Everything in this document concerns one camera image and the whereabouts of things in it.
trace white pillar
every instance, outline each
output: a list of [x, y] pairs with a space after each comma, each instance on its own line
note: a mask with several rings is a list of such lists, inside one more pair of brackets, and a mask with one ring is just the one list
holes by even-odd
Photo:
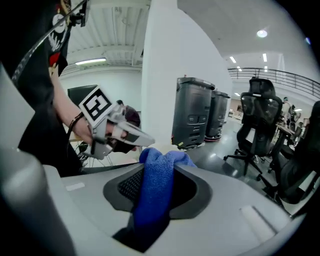
[[141, 128], [156, 143], [171, 142], [180, 75], [177, 0], [152, 0], [146, 27], [141, 84]]

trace blue towel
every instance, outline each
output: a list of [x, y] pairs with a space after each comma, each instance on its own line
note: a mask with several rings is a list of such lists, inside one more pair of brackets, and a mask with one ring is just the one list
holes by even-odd
[[136, 238], [148, 244], [158, 238], [170, 221], [174, 164], [196, 165], [184, 152], [170, 151], [162, 155], [155, 148], [146, 148], [139, 161], [144, 163], [144, 174], [140, 198], [133, 211], [134, 232]]

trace balcony railing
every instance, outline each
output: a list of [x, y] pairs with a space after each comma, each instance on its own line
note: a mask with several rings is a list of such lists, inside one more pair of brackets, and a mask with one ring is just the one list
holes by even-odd
[[302, 75], [276, 69], [268, 69], [267, 72], [264, 68], [242, 67], [241, 69], [242, 71], [237, 68], [229, 68], [231, 78], [243, 80], [250, 80], [252, 77], [264, 78], [284, 89], [285, 87], [295, 88], [320, 99], [320, 83]]

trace ceiling light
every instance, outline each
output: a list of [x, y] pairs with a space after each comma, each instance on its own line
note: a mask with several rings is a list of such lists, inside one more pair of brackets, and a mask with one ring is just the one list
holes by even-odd
[[84, 60], [80, 62], [76, 62], [76, 65], [83, 65], [83, 64], [88, 64], [88, 63], [95, 63], [95, 62], [105, 62], [107, 59], [106, 58], [95, 58], [95, 59], [89, 59], [89, 60]]
[[267, 33], [267, 31], [265, 31], [265, 30], [259, 30], [259, 31], [256, 33], [256, 35], [257, 35], [258, 37], [260, 37], [260, 38], [265, 38], [265, 37], [268, 35], [268, 33]]
[[310, 41], [310, 38], [309, 38], [309, 37], [306, 37], [306, 38], [305, 38], [305, 41], [306, 41], [309, 45], [311, 45], [311, 41]]
[[230, 59], [232, 60], [233, 63], [237, 63], [234, 57], [230, 57]]

